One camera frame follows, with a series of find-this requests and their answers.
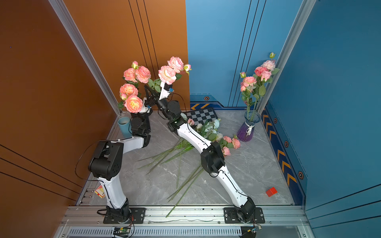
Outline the teal ceramic vase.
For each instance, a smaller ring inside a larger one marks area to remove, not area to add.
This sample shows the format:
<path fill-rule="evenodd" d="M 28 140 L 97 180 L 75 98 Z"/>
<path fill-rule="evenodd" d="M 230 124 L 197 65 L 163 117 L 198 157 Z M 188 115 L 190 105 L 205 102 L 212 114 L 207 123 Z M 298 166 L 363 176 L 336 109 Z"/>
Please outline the teal ceramic vase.
<path fill-rule="evenodd" d="M 131 138 L 131 119 L 129 117 L 121 117 L 118 119 L 118 126 L 124 138 Z"/>

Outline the large peach bloom stem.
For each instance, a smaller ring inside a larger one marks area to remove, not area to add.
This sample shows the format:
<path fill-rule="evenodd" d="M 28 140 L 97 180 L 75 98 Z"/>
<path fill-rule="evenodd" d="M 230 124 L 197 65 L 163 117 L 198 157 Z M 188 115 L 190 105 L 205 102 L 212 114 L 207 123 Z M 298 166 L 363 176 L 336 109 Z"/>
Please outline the large peach bloom stem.
<path fill-rule="evenodd" d="M 142 99 L 139 97 L 138 89 L 133 85 L 126 83 L 120 88 L 119 109 L 126 108 L 130 113 L 139 113 L 143 108 Z"/>

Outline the pale pink double stem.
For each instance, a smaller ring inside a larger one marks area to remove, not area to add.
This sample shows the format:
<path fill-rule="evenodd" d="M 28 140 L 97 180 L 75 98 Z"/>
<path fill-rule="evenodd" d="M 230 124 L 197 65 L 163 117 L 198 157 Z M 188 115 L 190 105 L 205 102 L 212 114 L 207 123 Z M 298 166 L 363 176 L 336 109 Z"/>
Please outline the pale pink double stem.
<path fill-rule="evenodd" d="M 173 83 L 179 80 L 183 74 L 189 74 L 191 70 L 191 65 L 185 64 L 180 57 L 171 57 L 167 61 L 167 65 L 159 69 L 159 78 L 148 80 L 148 86 L 159 93 L 164 90 L 171 92 Z"/>

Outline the bunch of pink flowers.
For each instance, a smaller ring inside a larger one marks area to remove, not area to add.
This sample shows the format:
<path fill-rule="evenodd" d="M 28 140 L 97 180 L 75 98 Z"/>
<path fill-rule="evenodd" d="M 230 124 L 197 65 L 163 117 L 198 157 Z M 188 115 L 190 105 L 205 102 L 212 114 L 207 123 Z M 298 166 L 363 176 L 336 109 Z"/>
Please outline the bunch of pink flowers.
<path fill-rule="evenodd" d="M 177 130 L 180 136 L 178 142 L 172 148 L 151 156 L 152 161 L 145 165 L 150 168 L 148 173 L 175 159 L 179 161 L 176 190 L 167 197 L 168 201 L 172 201 L 181 193 L 181 198 L 176 203 L 178 205 L 194 182 L 205 172 L 222 184 L 236 208 L 243 208 L 248 197 L 232 178 L 225 162 L 225 158 L 231 155 L 230 150 L 239 149 L 241 143 L 236 135 L 228 137 L 219 133 L 219 127 L 220 119 L 213 119 L 197 126 L 192 119 L 188 119 L 188 123 L 181 125 Z M 191 150 L 200 153 L 200 163 L 180 184 L 182 156 Z"/>

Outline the peach double bloom stem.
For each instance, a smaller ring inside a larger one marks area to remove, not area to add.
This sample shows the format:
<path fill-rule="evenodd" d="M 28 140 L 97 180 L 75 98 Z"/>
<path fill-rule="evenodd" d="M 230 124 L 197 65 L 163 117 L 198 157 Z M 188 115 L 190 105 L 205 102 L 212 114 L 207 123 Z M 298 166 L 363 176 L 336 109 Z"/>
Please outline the peach double bloom stem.
<path fill-rule="evenodd" d="M 147 84 L 151 80 L 151 73 L 148 68 L 139 65 L 137 61 L 133 61 L 131 67 L 124 71 L 123 79 L 139 88 L 140 83 Z"/>

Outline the pink double bloom stem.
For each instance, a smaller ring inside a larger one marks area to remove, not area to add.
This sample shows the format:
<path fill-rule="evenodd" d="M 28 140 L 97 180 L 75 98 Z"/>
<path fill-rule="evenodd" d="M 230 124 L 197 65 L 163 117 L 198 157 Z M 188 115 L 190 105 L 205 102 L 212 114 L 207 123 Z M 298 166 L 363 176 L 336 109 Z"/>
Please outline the pink double bloom stem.
<path fill-rule="evenodd" d="M 259 96 L 256 93 L 257 79 L 254 76 L 247 76 L 245 72 L 240 73 L 242 78 L 240 92 L 245 105 L 247 106 L 247 115 L 250 114 L 251 108 L 256 106 Z"/>

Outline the pale pink carnation stem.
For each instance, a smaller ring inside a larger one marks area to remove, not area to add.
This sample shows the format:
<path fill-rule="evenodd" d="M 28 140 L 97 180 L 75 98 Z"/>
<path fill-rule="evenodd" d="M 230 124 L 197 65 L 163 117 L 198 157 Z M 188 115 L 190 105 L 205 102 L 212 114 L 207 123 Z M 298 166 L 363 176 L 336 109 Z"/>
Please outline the pale pink carnation stem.
<path fill-rule="evenodd" d="M 268 71 L 274 71 L 276 68 L 275 56 L 276 56 L 276 54 L 274 52 L 271 52 L 269 55 L 269 59 L 264 61 L 261 66 L 266 68 Z"/>

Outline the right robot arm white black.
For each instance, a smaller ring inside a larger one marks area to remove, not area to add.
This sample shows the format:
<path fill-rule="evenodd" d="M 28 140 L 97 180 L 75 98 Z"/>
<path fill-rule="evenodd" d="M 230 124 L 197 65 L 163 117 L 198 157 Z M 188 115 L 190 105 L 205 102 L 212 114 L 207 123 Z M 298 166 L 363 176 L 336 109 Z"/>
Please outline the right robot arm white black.
<path fill-rule="evenodd" d="M 212 178 L 218 179 L 228 192 L 236 209 L 238 220 L 242 223 L 253 222 L 256 205 L 240 189 L 228 171 L 225 156 L 229 147 L 222 140 L 217 141 L 216 139 L 217 134 L 214 133 L 214 130 L 217 121 L 209 121 L 197 129 L 190 124 L 188 118 L 182 116 L 178 101 L 169 101 L 167 98 L 161 99 L 159 93 L 149 86 L 145 86 L 144 89 L 147 95 L 145 105 L 156 105 L 163 117 L 168 120 L 169 131 L 180 137 L 173 148 L 156 156 L 152 164 L 157 167 L 160 164 L 168 163 L 191 149 L 196 149 L 200 153 L 199 166 L 191 172 L 181 185 L 177 185 L 177 189 L 167 199 L 173 200 L 179 192 L 186 194 L 201 173 L 206 172 Z"/>

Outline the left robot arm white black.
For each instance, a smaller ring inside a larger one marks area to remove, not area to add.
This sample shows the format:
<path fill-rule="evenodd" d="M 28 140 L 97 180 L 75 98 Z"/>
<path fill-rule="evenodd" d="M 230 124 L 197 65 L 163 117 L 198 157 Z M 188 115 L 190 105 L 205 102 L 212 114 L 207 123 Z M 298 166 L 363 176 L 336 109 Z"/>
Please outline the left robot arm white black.
<path fill-rule="evenodd" d="M 88 169 L 100 182 L 107 199 L 105 213 L 97 212 L 105 217 L 104 223 L 126 223 L 132 219 L 129 201 L 123 193 L 120 182 L 120 170 L 125 153 L 144 148 L 149 144 L 151 113 L 152 110 L 149 109 L 145 113 L 132 114 L 130 138 L 102 140 L 94 150 Z"/>

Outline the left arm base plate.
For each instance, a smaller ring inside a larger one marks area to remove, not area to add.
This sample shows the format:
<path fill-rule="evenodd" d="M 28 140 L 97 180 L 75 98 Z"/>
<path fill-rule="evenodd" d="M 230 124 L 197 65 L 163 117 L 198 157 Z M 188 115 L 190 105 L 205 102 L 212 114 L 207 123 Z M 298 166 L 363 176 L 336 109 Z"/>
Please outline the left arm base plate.
<path fill-rule="evenodd" d="M 112 214 L 111 212 L 106 212 L 104 216 L 104 224 L 142 224 L 144 222 L 146 214 L 146 208 L 144 207 L 133 207 L 129 209 L 129 214 L 124 216 L 119 216 Z"/>

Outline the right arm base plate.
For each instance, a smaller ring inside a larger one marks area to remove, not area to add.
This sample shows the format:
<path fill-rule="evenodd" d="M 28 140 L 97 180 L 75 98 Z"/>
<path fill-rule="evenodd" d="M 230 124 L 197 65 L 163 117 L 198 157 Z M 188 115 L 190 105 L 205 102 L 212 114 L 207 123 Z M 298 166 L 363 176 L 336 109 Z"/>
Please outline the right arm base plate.
<path fill-rule="evenodd" d="M 223 211 L 226 224 L 264 224 L 266 222 L 263 210 L 260 207 L 256 207 L 252 213 L 249 213 L 247 215 L 245 215 L 243 211 L 240 211 L 235 207 L 225 207 Z"/>

